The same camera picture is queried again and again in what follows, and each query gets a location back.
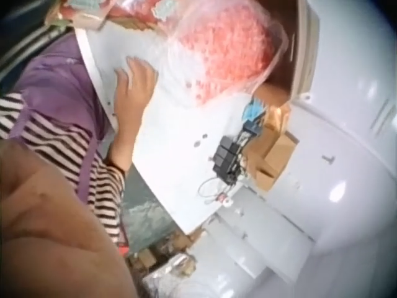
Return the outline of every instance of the person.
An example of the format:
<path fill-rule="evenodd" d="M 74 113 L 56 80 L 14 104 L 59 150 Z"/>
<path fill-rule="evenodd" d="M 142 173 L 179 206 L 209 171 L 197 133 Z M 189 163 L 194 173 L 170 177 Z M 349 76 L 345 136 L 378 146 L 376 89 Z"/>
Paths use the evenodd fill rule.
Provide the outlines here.
<path fill-rule="evenodd" d="M 0 98 L 2 297 L 137 297 L 114 243 L 157 72 L 136 58 L 127 63 L 133 80 L 116 71 L 118 130 L 105 158 L 97 149 L 109 121 L 73 33 Z"/>

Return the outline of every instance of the striped shirt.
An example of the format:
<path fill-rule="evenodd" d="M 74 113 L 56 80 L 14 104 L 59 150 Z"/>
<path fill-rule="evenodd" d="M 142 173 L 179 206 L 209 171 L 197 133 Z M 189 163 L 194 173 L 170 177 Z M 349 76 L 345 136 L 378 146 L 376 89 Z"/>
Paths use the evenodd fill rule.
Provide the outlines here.
<path fill-rule="evenodd" d="M 0 98 L 0 139 L 7 139 L 24 107 L 20 94 Z M 55 165 L 76 191 L 91 134 L 78 126 L 54 124 L 33 112 L 21 138 L 45 161 Z M 125 178 L 117 168 L 106 165 L 96 152 L 89 180 L 88 208 L 96 215 L 114 243 L 120 238 L 120 201 Z"/>

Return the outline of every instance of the white board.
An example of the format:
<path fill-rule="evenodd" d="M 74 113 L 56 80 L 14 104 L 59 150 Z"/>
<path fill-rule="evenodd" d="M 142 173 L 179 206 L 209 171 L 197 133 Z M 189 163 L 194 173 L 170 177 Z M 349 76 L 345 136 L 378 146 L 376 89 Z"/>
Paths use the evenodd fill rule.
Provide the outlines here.
<path fill-rule="evenodd" d="M 222 136 L 237 135 L 241 130 L 241 116 L 250 95 L 235 94 L 203 107 L 186 108 L 171 98 L 166 90 L 169 85 L 163 87 L 169 83 L 167 71 L 162 68 L 166 49 L 164 39 L 154 32 L 127 30 L 108 22 L 100 32 L 78 29 L 76 35 L 89 75 L 114 127 L 114 69 L 125 67 L 129 55 L 145 59 L 159 70 L 159 82 L 145 111 L 132 159 L 178 226 L 185 233 L 193 232 L 220 207 L 216 202 L 208 204 L 208 198 L 199 195 L 198 190 L 215 176 L 209 158 Z M 206 184 L 205 193 L 217 193 L 223 187 L 215 180 Z"/>

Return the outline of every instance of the white panel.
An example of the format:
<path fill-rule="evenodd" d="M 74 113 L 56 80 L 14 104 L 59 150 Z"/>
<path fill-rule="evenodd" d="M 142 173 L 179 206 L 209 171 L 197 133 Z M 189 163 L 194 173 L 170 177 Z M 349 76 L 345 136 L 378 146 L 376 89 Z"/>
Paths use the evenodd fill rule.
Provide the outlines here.
<path fill-rule="evenodd" d="M 396 215 L 396 181 L 349 137 L 293 107 L 299 144 L 267 202 L 330 251 L 374 236 Z"/>
<path fill-rule="evenodd" d="M 240 265 L 253 279 L 266 268 L 263 257 L 243 239 L 233 233 L 233 229 L 216 217 L 205 226 L 208 234 L 224 249 L 225 253 Z"/>
<path fill-rule="evenodd" d="M 212 237 L 202 236 L 189 253 L 197 260 L 197 269 L 189 282 L 209 287 L 219 298 L 244 297 L 253 285 L 253 278 L 225 254 Z"/>
<path fill-rule="evenodd" d="M 397 288 L 397 223 L 364 243 L 311 256 L 291 289 L 266 279 L 249 298 L 387 298 Z"/>
<path fill-rule="evenodd" d="M 125 56 L 136 56 L 163 70 L 166 41 L 151 30 L 127 30 L 111 22 L 100 31 L 76 30 L 76 36 L 102 107 L 115 127 L 114 69 L 126 67 Z M 109 55 L 115 48 L 118 55 Z M 159 72 L 136 138 L 133 162 L 176 224 L 191 233 L 220 207 L 217 202 L 206 204 L 198 189 L 215 176 L 209 158 L 222 136 L 239 133 L 241 116 L 251 96 L 234 94 L 196 109 L 186 108 L 177 105 L 167 92 L 170 86 L 166 73 Z M 209 185 L 213 186 L 211 194 L 219 192 L 218 183 Z"/>
<path fill-rule="evenodd" d="M 349 249 L 343 258 L 343 266 L 334 280 L 337 287 L 329 289 L 330 297 L 368 297 L 377 261 L 378 243 L 363 243 Z"/>
<path fill-rule="evenodd" d="M 371 131 L 382 105 L 397 100 L 393 29 L 371 1 L 309 2 L 320 18 L 310 103 L 395 165 L 396 133 Z"/>
<path fill-rule="evenodd" d="M 263 256 L 270 269 L 287 282 L 295 282 L 313 243 L 245 187 L 233 199 L 244 215 L 221 209 L 219 216 Z"/>

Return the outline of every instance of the hand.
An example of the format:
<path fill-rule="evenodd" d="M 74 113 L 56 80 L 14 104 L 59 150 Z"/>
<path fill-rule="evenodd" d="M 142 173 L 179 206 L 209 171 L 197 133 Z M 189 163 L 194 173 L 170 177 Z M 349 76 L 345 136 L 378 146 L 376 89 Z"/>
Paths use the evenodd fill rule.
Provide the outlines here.
<path fill-rule="evenodd" d="M 140 126 L 143 112 L 150 102 L 158 73 L 146 61 L 137 58 L 127 58 L 132 73 L 129 83 L 124 70 L 117 70 L 117 87 L 114 111 L 119 131 L 130 131 Z"/>

